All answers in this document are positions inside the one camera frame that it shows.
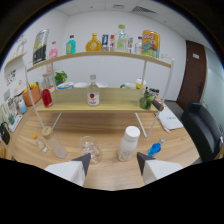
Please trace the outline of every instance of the red bottle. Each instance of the red bottle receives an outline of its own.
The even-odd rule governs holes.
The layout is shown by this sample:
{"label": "red bottle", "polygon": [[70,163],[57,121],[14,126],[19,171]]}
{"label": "red bottle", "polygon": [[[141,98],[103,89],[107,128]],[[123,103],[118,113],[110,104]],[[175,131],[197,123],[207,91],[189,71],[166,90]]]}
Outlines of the red bottle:
{"label": "red bottle", "polygon": [[51,93],[50,93],[50,90],[48,89],[47,82],[43,83],[43,91],[41,93],[41,96],[42,96],[44,106],[46,108],[51,107],[53,105],[53,101],[52,101],[52,98],[51,98]]}

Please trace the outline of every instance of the potted plant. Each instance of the potted plant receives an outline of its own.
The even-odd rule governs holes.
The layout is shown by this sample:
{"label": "potted plant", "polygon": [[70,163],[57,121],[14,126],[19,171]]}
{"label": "potted plant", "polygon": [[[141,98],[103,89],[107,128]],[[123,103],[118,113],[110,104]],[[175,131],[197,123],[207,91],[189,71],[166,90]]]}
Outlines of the potted plant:
{"label": "potted plant", "polygon": [[68,78],[67,74],[64,71],[55,72],[55,73],[56,73],[56,76],[54,78],[55,78],[55,83],[57,86],[64,83]]}

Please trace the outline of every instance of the black chair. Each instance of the black chair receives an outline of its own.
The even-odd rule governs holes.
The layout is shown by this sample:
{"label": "black chair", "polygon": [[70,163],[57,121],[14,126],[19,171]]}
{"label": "black chair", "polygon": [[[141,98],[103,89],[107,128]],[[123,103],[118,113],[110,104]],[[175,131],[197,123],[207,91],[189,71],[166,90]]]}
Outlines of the black chair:
{"label": "black chair", "polygon": [[202,162],[216,159],[221,149],[222,136],[217,123],[201,103],[190,101],[181,121],[191,136]]}

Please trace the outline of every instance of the ceiling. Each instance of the ceiling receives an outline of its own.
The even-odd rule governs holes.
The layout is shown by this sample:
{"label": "ceiling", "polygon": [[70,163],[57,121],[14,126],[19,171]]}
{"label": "ceiling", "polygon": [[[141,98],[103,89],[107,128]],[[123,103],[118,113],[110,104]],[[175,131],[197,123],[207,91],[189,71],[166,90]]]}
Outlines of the ceiling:
{"label": "ceiling", "polygon": [[203,34],[191,22],[171,8],[153,0],[73,0],[55,9],[68,16],[92,11],[121,11],[138,14],[169,27],[186,40],[202,44],[214,51]]}

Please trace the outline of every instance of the brown door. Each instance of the brown door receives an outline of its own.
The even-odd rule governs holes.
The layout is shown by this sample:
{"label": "brown door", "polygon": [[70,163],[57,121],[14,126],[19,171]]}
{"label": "brown door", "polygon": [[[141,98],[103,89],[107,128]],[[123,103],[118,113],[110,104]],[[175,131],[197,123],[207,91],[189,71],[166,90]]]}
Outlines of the brown door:
{"label": "brown door", "polygon": [[187,59],[177,104],[184,110],[190,100],[199,102],[205,85],[206,56],[204,46],[186,41]]}

